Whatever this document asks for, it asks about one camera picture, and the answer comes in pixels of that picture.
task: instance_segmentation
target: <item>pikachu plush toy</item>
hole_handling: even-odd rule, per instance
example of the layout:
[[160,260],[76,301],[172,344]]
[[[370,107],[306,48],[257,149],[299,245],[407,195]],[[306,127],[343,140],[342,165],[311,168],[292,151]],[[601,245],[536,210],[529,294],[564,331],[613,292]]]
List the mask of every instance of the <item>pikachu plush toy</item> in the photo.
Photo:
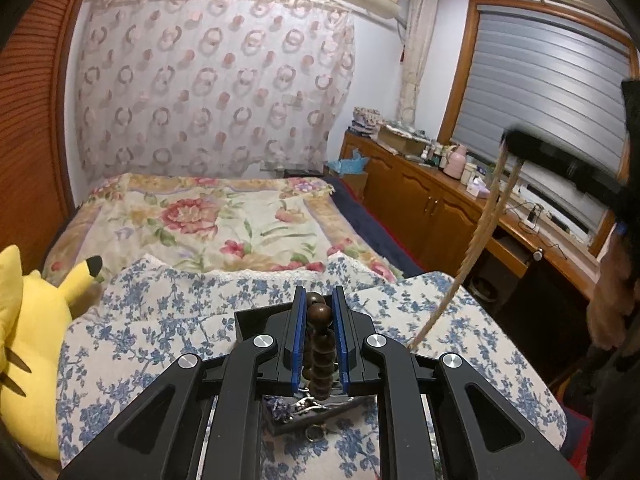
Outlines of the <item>pikachu plush toy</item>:
[[37,270],[22,275],[15,245],[0,253],[0,417],[16,442],[46,458],[59,459],[56,375],[69,305],[101,269],[92,256],[55,287]]

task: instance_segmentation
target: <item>bed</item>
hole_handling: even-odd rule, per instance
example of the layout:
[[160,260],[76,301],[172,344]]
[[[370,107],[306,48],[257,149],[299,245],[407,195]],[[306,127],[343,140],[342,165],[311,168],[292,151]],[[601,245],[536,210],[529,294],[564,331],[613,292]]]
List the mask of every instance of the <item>bed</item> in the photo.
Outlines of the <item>bed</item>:
[[[236,310],[290,301],[295,285],[328,293],[341,284],[379,332],[408,342],[451,281],[422,274],[331,178],[123,174],[91,192],[50,250],[43,275],[59,283],[93,254],[104,267],[75,312],[58,371],[63,465],[181,353],[229,352]],[[562,445],[560,406],[464,290],[419,350],[446,351],[465,356],[551,444]],[[375,415],[375,403],[364,404],[331,420],[316,442],[265,433],[262,478],[372,478],[380,472]]]
[[[340,213],[330,198],[333,191],[318,178],[123,174],[92,190],[49,251],[43,277],[58,284],[92,254],[103,259],[98,282],[105,283],[144,254],[194,272],[278,271],[322,270],[327,257],[341,251],[392,282],[401,278],[402,272],[374,252]],[[353,201],[346,207],[353,209]],[[362,223],[369,239],[381,236],[370,222]],[[386,236],[385,242],[380,237],[380,247],[415,275],[419,268]]]

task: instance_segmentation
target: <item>wooden louvered door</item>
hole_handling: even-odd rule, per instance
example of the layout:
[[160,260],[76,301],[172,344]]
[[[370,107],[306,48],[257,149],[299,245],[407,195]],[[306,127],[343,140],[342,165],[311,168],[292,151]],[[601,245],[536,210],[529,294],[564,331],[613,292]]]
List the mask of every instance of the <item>wooden louvered door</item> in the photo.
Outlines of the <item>wooden louvered door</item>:
[[73,202],[64,152],[64,81],[82,0],[35,0],[0,51],[0,250],[40,267]]

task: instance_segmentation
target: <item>patterned curtain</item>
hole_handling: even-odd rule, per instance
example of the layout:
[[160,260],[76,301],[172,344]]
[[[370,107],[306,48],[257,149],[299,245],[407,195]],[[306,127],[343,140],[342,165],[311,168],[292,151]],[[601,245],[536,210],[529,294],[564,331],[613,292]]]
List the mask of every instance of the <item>patterned curtain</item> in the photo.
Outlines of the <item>patterned curtain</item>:
[[414,126],[415,123],[415,106],[431,46],[437,10],[438,0],[409,0],[402,86],[396,109],[396,118],[408,126]]
[[76,95],[91,184],[316,165],[351,84],[350,13],[315,0],[91,0]]

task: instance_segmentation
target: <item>blue floral quilt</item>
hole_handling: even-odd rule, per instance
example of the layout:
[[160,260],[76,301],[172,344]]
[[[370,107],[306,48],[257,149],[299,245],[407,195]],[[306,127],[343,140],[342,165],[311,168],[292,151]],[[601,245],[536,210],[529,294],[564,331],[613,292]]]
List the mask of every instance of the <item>blue floral quilt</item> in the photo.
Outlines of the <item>blue floral quilt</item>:
[[[58,371],[58,441],[63,465],[94,438],[158,374],[185,352],[203,359],[228,353],[234,311],[292,300],[295,286],[328,294],[342,285],[350,307],[369,314],[380,333],[408,342],[427,321],[452,278],[430,272],[389,283],[341,253],[322,273],[175,270],[151,256],[124,269],[98,307],[76,319]],[[491,317],[463,289],[438,320],[420,354],[455,351],[559,448],[566,434],[560,406]],[[437,456],[435,442],[433,452]],[[379,479],[379,436],[372,400],[330,419],[324,437],[262,439],[265,480]]]

